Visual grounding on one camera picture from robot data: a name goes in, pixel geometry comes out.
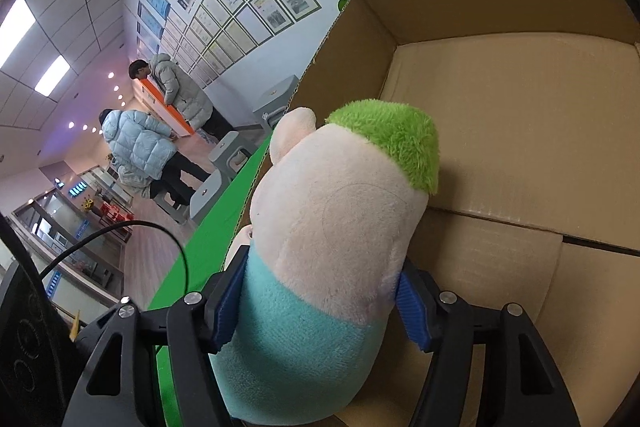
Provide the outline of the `plush toy green hair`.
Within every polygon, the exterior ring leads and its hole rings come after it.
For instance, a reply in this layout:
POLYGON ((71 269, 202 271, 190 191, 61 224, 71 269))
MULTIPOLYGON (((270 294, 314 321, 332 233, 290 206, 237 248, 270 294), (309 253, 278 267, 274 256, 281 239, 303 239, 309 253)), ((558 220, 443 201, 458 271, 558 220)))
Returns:
POLYGON ((213 356, 234 418, 297 426, 343 410, 380 351, 409 243, 438 187, 438 134, 407 104, 299 107, 235 236, 248 248, 238 325, 213 356))

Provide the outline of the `person in blue jacket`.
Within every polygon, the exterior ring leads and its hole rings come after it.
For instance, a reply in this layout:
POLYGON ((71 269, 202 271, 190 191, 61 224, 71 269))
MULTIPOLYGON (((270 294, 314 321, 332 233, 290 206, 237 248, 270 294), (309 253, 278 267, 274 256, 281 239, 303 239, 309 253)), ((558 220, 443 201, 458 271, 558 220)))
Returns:
POLYGON ((179 152, 168 124, 141 110, 111 108, 102 110, 99 122, 119 178, 149 198, 166 190, 175 204, 189 205, 195 190, 181 175, 207 180, 209 173, 179 152))

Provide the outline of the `person in grey coat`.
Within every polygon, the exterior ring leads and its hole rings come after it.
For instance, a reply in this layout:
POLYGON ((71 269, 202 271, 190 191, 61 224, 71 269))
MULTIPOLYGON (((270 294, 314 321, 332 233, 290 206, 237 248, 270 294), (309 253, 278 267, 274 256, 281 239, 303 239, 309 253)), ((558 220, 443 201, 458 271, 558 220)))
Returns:
POLYGON ((139 58, 129 64, 128 74, 131 79, 153 79, 163 93, 164 104, 172 106, 194 131, 220 141, 235 130, 204 90, 168 54, 155 54, 149 62, 139 58))

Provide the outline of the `brown cardboard box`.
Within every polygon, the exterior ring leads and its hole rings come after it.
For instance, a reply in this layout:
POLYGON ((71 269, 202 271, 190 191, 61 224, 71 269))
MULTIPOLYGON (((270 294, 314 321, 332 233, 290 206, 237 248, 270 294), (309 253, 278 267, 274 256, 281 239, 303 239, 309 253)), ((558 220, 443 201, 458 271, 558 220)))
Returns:
POLYGON ((361 100, 432 118, 438 187, 366 382, 304 425, 637 425, 639 23, 626 2, 350 0, 288 112, 325 122, 361 100))

